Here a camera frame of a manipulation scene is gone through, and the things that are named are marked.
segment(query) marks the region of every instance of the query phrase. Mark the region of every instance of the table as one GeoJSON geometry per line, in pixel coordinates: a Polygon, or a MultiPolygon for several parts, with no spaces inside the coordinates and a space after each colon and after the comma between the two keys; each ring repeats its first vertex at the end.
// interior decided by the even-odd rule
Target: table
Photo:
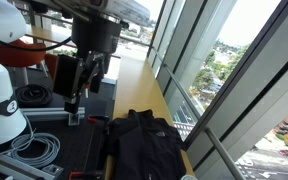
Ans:
{"type": "MultiPolygon", "coordinates": [[[[52,43],[59,43],[67,39],[69,36],[53,32],[51,30],[39,28],[36,26],[26,25],[25,36],[49,41],[52,43]]],[[[70,41],[66,46],[76,48],[76,45],[70,41]]]]}
{"type": "MultiPolygon", "coordinates": [[[[147,60],[121,58],[116,86],[113,119],[127,117],[129,109],[136,111],[152,109],[154,117],[163,117],[169,125],[174,126],[172,116],[147,60]]],[[[187,174],[194,175],[186,152],[181,153],[187,174]]],[[[112,179],[114,163],[114,158],[109,156],[105,167],[106,180],[112,179]]]]}

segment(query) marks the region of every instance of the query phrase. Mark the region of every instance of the white cable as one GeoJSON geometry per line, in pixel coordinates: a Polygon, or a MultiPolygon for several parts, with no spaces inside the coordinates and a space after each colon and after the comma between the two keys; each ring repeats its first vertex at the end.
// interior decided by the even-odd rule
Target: white cable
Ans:
{"type": "Polygon", "coordinates": [[[23,116],[27,121],[30,134],[25,134],[15,138],[11,144],[12,149],[5,153],[10,152],[12,158],[35,168],[45,167],[56,158],[58,151],[60,150],[60,141],[55,136],[48,133],[34,133],[27,116],[25,114],[23,114],[23,116]],[[19,156],[17,152],[25,150],[33,141],[41,142],[46,145],[43,154],[35,158],[23,158],[19,156]]]}

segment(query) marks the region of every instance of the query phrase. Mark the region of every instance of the black cloth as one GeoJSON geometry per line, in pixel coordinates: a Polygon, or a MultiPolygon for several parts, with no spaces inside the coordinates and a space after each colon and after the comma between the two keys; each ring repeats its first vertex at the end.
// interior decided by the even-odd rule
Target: black cloth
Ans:
{"type": "Polygon", "coordinates": [[[108,154],[116,158],[114,180],[179,180],[186,173],[185,150],[176,128],[152,110],[129,110],[109,123],[108,154]]]}

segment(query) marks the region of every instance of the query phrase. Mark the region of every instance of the sky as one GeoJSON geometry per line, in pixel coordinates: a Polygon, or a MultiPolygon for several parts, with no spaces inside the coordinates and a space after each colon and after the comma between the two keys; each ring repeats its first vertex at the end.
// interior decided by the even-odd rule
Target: sky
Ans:
{"type": "Polygon", "coordinates": [[[136,0],[136,1],[150,10],[151,12],[150,19],[153,19],[155,21],[158,19],[158,15],[160,13],[163,0],[136,0]]]}
{"type": "Polygon", "coordinates": [[[237,0],[219,39],[232,46],[250,44],[280,0],[237,0]]]}

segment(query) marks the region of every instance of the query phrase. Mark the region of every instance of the car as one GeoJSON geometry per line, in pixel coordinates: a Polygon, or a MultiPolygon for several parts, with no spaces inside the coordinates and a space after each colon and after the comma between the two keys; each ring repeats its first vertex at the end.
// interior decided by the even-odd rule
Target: car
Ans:
{"type": "Polygon", "coordinates": [[[247,158],[240,158],[237,160],[237,163],[242,166],[254,166],[253,161],[247,158]]]}
{"type": "Polygon", "coordinates": [[[288,156],[288,150],[279,150],[278,151],[282,156],[288,156]]]}

